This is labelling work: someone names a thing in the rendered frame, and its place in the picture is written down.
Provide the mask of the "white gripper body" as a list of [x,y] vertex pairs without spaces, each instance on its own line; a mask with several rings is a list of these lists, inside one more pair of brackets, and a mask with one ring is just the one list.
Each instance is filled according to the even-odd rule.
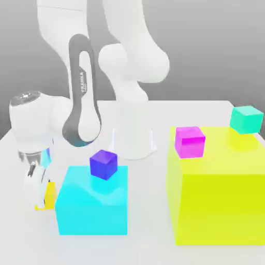
[[48,184],[45,174],[45,168],[35,168],[33,172],[28,171],[24,177],[24,199],[33,208],[45,206],[45,193]]

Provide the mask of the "small yellow cube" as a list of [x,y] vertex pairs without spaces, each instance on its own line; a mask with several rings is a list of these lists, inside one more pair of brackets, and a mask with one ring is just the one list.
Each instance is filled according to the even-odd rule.
[[36,211],[53,210],[57,199],[56,186],[54,182],[48,182],[46,190],[35,205]]

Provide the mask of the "small purple cube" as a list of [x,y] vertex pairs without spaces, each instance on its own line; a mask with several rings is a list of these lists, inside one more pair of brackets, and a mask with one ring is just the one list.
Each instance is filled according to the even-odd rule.
[[109,180],[117,172],[117,155],[100,150],[90,158],[91,175]]

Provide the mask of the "small magenta cube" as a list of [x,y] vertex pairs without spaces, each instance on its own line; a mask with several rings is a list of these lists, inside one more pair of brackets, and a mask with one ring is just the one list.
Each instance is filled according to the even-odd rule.
[[205,135],[198,126],[177,127],[174,145],[180,159],[201,158],[204,154]]

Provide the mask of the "small teal cube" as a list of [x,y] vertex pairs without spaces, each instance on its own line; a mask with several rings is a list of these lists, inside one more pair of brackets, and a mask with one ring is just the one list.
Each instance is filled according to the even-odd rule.
[[263,117],[264,113],[253,106],[234,107],[230,127],[242,135],[259,133]]

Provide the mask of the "large cyan box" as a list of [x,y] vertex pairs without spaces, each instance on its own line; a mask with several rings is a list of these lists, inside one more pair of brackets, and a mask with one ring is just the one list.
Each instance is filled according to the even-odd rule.
[[126,235],[128,168],[119,166],[108,180],[89,166],[70,166],[55,203],[60,235]]

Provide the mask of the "large yellow-green box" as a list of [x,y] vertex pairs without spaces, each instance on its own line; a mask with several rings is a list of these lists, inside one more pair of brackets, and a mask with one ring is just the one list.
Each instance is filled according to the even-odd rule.
[[166,192],[176,245],[265,245],[265,146],[203,127],[202,158],[179,158],[170,128]]

